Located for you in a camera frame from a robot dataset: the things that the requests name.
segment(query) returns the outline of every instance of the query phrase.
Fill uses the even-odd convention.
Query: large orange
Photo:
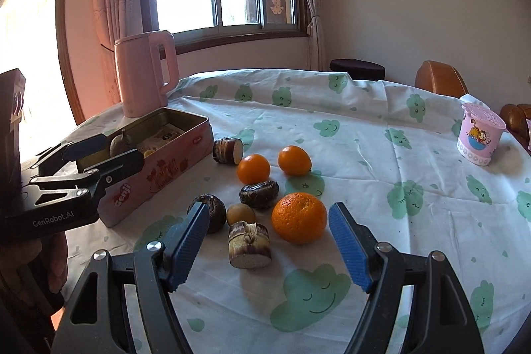
[[[236,174],[241,183],[252,184],[265,182],[269,179],[271,166],[266,158],[258,153],[245,156],[238,164]]]
[[[278,166],[288,176],[303,176],[312,168],[312,161],[304,149],[287,146],[278,153]]]
[[[323,235],[327,226],[327,209],[309,193],[289,193],[274,207],[271,223],[282,239],[303,245]]]

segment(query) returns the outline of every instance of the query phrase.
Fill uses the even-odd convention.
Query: wall
[[[329,60],[376,62],[408,85],[437,60],[493,110],[530,100],[531,0],[323,0],[321,16]]]
[[[129,34],[141,32],[140,2]],[[72,74],[87,118],[107,108],[100,62],[100,44],[94,25],[92,0],[65,0],[66,39]],[[306,69],[307,38],[279,38],[230,44],[179,55],[181,77],[196,72],[240,68]]]

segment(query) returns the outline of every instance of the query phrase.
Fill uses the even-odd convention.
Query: pink kettle
[[[164,46],[169,79],[164,83],[159,45]],[[114,55],[124,115],[137,118],[168,105],[166,93],[179,83],[175,41],[168,31],[116,40]]]

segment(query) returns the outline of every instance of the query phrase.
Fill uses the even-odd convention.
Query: silver bolt
[[[92,258],[100,261],[101,259],[104,259],[106,256],[107,256],[107,251],[100,249],[94,252],[94,255],[92,255]]]
[[[441,251],[439,250],[435,250],[432,252],[432,258],[435,260],[435,261],[444,261],[444,259],[446,258],[444,256],[444,253],[442,253]]]
[[[147,245],[147,248],[150,251],[159,250],[161,247],[163,247],[163,244],[157,240],[153,240],[153,242],[149,242]]]
[[[376,245],[376,248],[378,248],[378,250],[380,252],[391,252],[392,250],[392,246],[390,243],[387,243],[387,242],[378,242],[378,244]]]

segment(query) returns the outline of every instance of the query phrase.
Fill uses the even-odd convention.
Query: pink plastic cup
[[[465,116],[457,139],[457,150],[470,162],[486,166],[496,150],[505,122],[488,108],[467,102]]]

